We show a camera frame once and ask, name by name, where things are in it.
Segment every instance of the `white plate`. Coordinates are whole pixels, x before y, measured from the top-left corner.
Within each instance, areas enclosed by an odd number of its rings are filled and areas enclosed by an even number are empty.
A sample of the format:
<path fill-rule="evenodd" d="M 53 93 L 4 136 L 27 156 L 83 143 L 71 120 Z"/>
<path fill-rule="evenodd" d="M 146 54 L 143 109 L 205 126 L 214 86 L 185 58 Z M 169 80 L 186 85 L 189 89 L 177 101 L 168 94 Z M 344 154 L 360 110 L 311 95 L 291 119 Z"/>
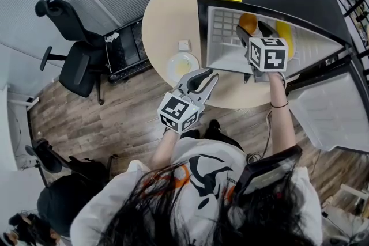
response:
<path fill-rule="evenodd" d="M 182 76 L 198 69 L 198 61 L 187 52 L 179 52 L 172 56 L 167 63 L 168 77 L 174 82 L 179 82 Z"/>

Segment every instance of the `white t-shirt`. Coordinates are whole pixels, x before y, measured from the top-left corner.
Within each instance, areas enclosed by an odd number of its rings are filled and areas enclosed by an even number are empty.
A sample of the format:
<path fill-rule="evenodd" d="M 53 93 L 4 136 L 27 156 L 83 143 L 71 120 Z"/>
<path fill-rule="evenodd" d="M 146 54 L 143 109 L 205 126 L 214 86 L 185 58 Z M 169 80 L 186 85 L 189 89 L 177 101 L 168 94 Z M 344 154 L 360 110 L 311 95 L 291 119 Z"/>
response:
<path fill-rule="evenodd" d="M 181 222 L 186 224 L 191 240 L 201 241 L 204 233 L 213 229 L 217 220 L 223 189 L 232 189 L 246 165 L 244 153 L 238 148 L 208 139 L 183 138 L 175 146 L 171 163 L 184 165 L 175 172 L 185 184 L 178 201 Z M 70 236 L 73 246 L 97 246 L 115 213 L 133 190 L 140 177 L 149 169 L 138 160 L 132 161 L 127 172 L 112 179 L 81 210 L 73 221 Z M 204 181 L 210 174 L 215 181 Z M 316 245 L 322 243 L 321 208 L 317 192 L 309 181 L 306 168 L 296 168 L 292 181 L 304 197 L 301 206 L 304 234 Z"/>

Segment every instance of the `chair armrest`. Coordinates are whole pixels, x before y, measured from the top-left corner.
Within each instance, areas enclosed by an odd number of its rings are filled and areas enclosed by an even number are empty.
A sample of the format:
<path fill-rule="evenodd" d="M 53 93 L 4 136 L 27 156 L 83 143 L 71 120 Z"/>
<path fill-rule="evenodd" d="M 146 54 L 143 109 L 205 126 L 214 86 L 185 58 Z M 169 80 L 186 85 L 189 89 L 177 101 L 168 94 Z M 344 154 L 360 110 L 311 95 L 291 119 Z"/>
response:
<path fill-rule="evenodd" d="M 41 65 L 40 65 L 40 70 L 41 71 L 43 71 L 45 69 L 45 65 L 46 65 L 46 62 L 48 60 L 48 56 L 50 55 L 51 50 L 52 50 L 52 47 L 49 46 L 45 51 L 44 57 L 42 58 Z"/>
<path fill-rule="evenodd" d="M 83 76 L 85 75 L 88 67 L 88 63 L 90 62 L 90 56 L 83 54 L 81 63 L 78 67 L 76 76 L 74 77 L 74 84 L 78 85 L 81 83 Z"/>

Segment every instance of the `wooden floor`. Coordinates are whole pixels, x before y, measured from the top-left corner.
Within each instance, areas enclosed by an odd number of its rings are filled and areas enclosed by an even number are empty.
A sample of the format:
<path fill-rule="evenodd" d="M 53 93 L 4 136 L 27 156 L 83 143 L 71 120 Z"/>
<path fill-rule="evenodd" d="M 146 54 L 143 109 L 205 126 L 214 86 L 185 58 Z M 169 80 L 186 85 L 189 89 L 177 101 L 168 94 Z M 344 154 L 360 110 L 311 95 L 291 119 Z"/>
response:
<path fill-rule="evenodd" d="M 171 87 L 151 69 L 127 83 L 114 86 L 104 82 L 101 91 L 105 104 L 99 106 L 95 90 L 85 99 L 55 82 L 40 94 L 40 103 L 31 110 L 33 136 L 46 138 L 63 157 L 106 162 L 110 155 L 117 154 L 119 158 L 112 166 L 112 175 L 117 175 L 133 159 L 142 162 L 150 159 L 164 131 L 156 110 L 169 90 Z M 269 105 L 252 109 L 207 107 L 198 128 L 205 131 L 211 119 L 218 119 L 222 130 L 237 140 L 246 153 L 261 152 L 266 143 L 265 116 L 269 108 Z M 338 190 L 341 183 L 355 188 L 364 186 L 369 173 L 367 156 L 338 149 L 319 154 L 296 121 L 295 130 L 298 144 L 304 150 L 299 165 L 307 166 L 309 173 L 315 167 L 312 183 L 321 202 L 336 194 L 336 203 L 351 209 L 354 199 Z M 61 174 L 48 175 L 48 179 Z"/>

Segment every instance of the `graphic print on shirt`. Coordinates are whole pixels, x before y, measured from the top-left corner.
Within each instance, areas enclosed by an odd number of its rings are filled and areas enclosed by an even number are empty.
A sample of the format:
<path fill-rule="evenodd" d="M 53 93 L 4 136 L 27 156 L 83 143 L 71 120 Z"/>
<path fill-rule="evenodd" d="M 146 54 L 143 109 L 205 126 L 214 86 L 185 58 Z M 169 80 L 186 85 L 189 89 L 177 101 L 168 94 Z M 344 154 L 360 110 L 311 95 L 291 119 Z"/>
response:
<path fill-rule="evenodd" d="M 209 194 L 213 194 L 215 196 L 215 198 L 218 200 L 218 197 L 220 195 L 220 184 L 218 184 L 218 188 L 217 188 L 217 192 L 214 192 L 215 188 L 216 188 L 216 176 L 218 173 L 220 172 L 224 172 L 224 171 L 233 171 L 232 168 L 225 166 L 223 168 L 214 170 L 210 173 L 205 174 L 204 176 L 201 176 L 199 174 L 198 171 L 198 166 L 199 166 L 199 159 L 201 157 L 206 157 L 206 158 L 211 158 L 214 159 L 218 162 L 223 163 L 224 161 L 222 159 L 219 159 L 215 156 L 210 156 L 210 155 L 205 155 L 205 154 L 200 154 L 199 156 L 195 156 L 189 159 L 189 163 L 190 163 L 190 171 L 192 173 L 192 176 L 201 184 L 203 184 L 204 186 L 198 186 L 195 184 L 195 182 L 193 182 L 190 179 L 190 183 L 194 186 L 194 188 L 198 191 L 198 194 L 200 197 L 206 197 Z M 209 203 L 209 197 L 205 198 L 203 201 L 200 202 L 200 204 L 198 205 L 198 209 L 202 209 L 206 204 Z"/>

